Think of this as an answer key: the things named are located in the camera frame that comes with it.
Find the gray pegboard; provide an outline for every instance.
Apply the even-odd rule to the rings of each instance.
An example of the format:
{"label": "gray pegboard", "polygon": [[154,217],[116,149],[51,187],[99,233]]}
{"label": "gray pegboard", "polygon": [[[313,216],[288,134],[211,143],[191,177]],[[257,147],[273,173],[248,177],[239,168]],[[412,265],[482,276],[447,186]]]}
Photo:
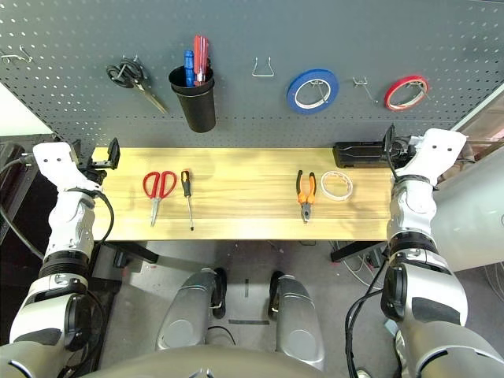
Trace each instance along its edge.
{"label": "gray pegboard", "polygon": [[[216,77],[217,126],[186,125],[167,75],[183,62],[194,34],[209,37]],[[20,44],[32,63],[0,65],[0,81],[83,152],[114,137],[122,146],[330,146],[398,133],[450,128],[504,81],[504,4],[461,0],[45,0],[0,4],[0,50]],[[141,94],[105,72],[139,55],[161,115]],[[271,56],[273,78],[255,78]],[[325,111],[293,113],[290,82],[327,68],[340,91]],[[419,73],[431,99],[401,113],[383,106],[388,87]],[[352,76],[366,76],[374,105]]]}

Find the gray floor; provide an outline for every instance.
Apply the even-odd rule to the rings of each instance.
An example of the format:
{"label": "gray floor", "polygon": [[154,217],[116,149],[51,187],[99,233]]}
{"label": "gray floor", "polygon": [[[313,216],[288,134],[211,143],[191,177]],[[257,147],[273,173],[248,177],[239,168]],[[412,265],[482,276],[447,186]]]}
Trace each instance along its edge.
{"label": "gray floor", "polygon": [[[328,375],[347,376],[343,322],[365,286],[344,265],[330,262],[328,242],[302,246],[298,242],[178,241],[149,242],[147,247],[161,257],[156,265],[133,264],[123,271],[123,286],[116,297],[102,353],[102,369],[154,351],[158,328],[182,282],[201,268],[222,266],[228,272],[228,308],[225,318],[213,319],[213,325],[227,327],[240,347],[275,350],[274,322],[234,325],[228,321],[268,320],[269,278],[274,270],[282,270],[303,282],[315,303],[325,336]],[[357,261],[349,262],[358,267]],[[364,269],[359,276],[367,282],[371,279]],[[504,354],[504,305],[489,288],[482,269],[458,276],[469,299],[468,327]],[[248,296],[245,279],[249,280]],[[397,366],[392,337],[384,322],[379,299],[372,298],[354,330],[356,365],[365,366],[375,378],[390,377]],[[207,342],[231,343],[218,329],[209,332]]]}

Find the red scissors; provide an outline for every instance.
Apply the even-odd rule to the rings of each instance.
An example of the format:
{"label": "red scissors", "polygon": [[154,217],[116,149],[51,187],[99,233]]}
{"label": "red scissors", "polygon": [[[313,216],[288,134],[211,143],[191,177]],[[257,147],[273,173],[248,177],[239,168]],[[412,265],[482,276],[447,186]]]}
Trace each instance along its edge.
{"label": "red scissors", "polygon": [[[165,186],[166,186],[166,176],[171,176],[173,177],[173,183],[172,186],[169,188],[167,192],[165,192]],[[149,192],[147,190],[147,181],[149,178],[154,177],[154,184],[152,185],[152,190]],[[159,180],[161,180],[161,188],[158,191],[159,187]],[[156,222],[156,216],[158,215],[158,207],[159,207],[159,202],[163,198],[166,198],[172,193],[173,188],[175,187],[176,184],[176,174],[171,172],[171,171],[164,171],[163,173],[159,172],[151,172],[147,173],[145,177],[143,178],[143,191],[145,191],[145,194],[147,197],[149,197],[152,200],[152,211],[150,213],[150,226],[154,226],[154,223]]]}

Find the black scissors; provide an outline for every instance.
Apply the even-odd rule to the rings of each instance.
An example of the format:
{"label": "black scissors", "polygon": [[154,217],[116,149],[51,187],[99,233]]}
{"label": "black scissors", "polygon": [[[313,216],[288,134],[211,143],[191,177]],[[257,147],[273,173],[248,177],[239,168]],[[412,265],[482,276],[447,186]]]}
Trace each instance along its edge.
{"label": "black scissors", "polygon": [[107,75],[119,87],[138,89],[161,113],[166,113],[166,108],[144,87],[146,77],[137,61],[124,57],[119,67],[115,65],[107,67]]}

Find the wooden tabletop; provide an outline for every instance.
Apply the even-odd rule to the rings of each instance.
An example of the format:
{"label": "wooden tabletop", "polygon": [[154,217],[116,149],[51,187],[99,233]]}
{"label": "wooden tabletop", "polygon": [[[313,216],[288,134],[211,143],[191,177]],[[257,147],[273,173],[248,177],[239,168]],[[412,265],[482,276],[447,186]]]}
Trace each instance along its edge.
{"label": "wooden tabletop", "polygon": [[[354,182],[354,193],[335,202],[320,190],[324,172],[335,169],[328,148],[122,148],[119,168],[109,170],[103,187],[116,216],[109,240],[168,239],[386,239],[389,218],[388,169],[340,169]],[[106,158],[98,148],[95,160]],[[187,200],[180,172],[191,171],[192,212],[195,229],[189,229]],[[298,170],[315,172],[318,184],[311,220],[304,224],[297,203]],[[150,226],[151,201],[143,193],[143,177],[151,171],[173,171],[177,185],[161,201],[156,224]],[[335,194],[346,185],[328,181]],[[109,214],[97,199],[94,237],[100,239]]]}

